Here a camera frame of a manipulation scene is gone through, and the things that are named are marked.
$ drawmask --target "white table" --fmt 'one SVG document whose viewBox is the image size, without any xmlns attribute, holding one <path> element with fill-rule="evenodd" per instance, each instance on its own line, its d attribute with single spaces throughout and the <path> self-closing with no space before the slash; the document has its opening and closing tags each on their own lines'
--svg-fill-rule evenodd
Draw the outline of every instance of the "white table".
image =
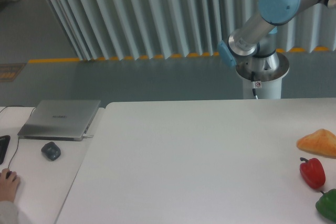
<svg viewBox="0 0 336 224">
<path fill-rule="evenodd" d="M 335 119 L 336 99 L 109 104 L 57 223 L 325 223 L 296 140 Z"/>
<path fill-rule="evenodd" d="M 11 139 L 0 170 L 8 166 L 17 146 L 17 133 L 32 109 L 6 108 L 0 114 L 0 135 L 10 135 Z M 104 109 L 98 110 L 88 135 L 95 133 L 103 112 Z M 19 208 L 20 224 L 55 223 L 91 139 L 54 141 L 61 149 L 61 155 L 53 162 L 41 153 L 41 148 L 48 142 L 20 139 L 18 151 L 10 164 L 10 169 L 21 177 L 14 202 Z"/>
</svg>

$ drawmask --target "pepper stem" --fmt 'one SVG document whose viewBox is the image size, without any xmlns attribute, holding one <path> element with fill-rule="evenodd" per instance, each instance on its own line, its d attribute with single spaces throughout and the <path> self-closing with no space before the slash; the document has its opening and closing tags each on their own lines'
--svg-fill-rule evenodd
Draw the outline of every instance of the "pepper stem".
<svg viewBox="0 0 336 224">
<path fill-rule="evenodd" d="M 306 159 L 306 158 L 304 158 L 304 157 L 301 157 L 300 160 L 301 160 L 301 161 L 308 162 L 308 159 Z"/>
</svg>

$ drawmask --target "hand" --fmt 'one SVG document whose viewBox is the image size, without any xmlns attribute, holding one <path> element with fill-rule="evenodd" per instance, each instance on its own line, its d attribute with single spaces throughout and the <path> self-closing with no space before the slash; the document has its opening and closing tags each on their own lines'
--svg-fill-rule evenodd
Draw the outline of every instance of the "hand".
<svg viewBox="0 0 336 224">
<path fill-rule="evenodd" d="M 20 183 L 20 178 L 16 176 L 16 172 L 12 172 L 8 178 L 6 178 L 9 169 L 3 169 L 0 173 L 0 201 L 14 202 L 16 189 Z"/>
</svg>

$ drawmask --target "laptop lid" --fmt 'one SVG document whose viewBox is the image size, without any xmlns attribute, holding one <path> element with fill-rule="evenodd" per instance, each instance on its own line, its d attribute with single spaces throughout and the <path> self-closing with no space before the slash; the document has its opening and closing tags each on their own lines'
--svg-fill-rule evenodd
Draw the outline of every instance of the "laptop lid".
<svg viewBox="0 0 336 224">
<path fill-rule="evenodd" d="M 81 141 L 99 105 L 99 100 L 42 100 L 18 136 Z"/>
</svg>

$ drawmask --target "keyboard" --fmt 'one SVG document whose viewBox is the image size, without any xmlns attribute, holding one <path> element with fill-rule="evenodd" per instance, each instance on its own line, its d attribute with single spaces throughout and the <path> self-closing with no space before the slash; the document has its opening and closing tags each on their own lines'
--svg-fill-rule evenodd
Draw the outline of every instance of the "keyboard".
<svg viewBox="0 0 336 224">
<path fill-rule="evenodd" d="M 4 162 L 10 139 L 10 136 L 0 136 L 0 165 Z"/>
</svg>

